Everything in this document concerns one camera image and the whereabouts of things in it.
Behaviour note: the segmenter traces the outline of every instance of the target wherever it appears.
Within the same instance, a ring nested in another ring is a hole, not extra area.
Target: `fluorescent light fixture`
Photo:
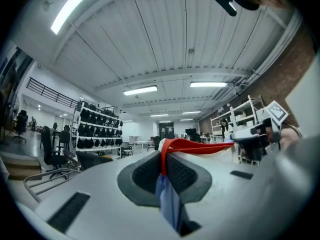
[[[150,115],[150,117],[154,118],[154,117],[165,117],[165,116],[169,116],[168,114],[153,114]]]
[[[73,10],[82,2],[83,0],[68,0],[62,7],[61,11],[56,16],[51,30],[57,35],[60,31],[62,25],[65,23],[69,15],[73,12]]]
[[[123,94],[128,96],[128,95],[143,94],[143,93],[149,93],[149,92],[155,92],[155,91],[158,91],[158,88],[156,85],[153,85],[153,86],[148,86],[148,87],[139,88],[135,90],[126,90],[123,92]]]
[[[191,82],[190,87],[226,87],[227,82]]]
[[[201,113],[201,111],[183,112],[182,114],[197,114],[197,113]]]

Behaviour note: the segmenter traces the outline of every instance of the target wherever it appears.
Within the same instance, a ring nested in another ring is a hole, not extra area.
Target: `brick wall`
[[[234,98],[229,103],[231,106],[237,107],[243,100],[248,99],[248,95],[253,98],[260,95],[265,106],[273,100],[277,101],[289,112],[287,121],[298,126],[285,98],[309,68],[314,57],[315,52],[311,35],[308,28],[303,24],[292,42],[274,64],[250,85],[240,97]],[[216,115],[209,115],[199,122],[201,132],[212,133],[210,117],[214,118]]]

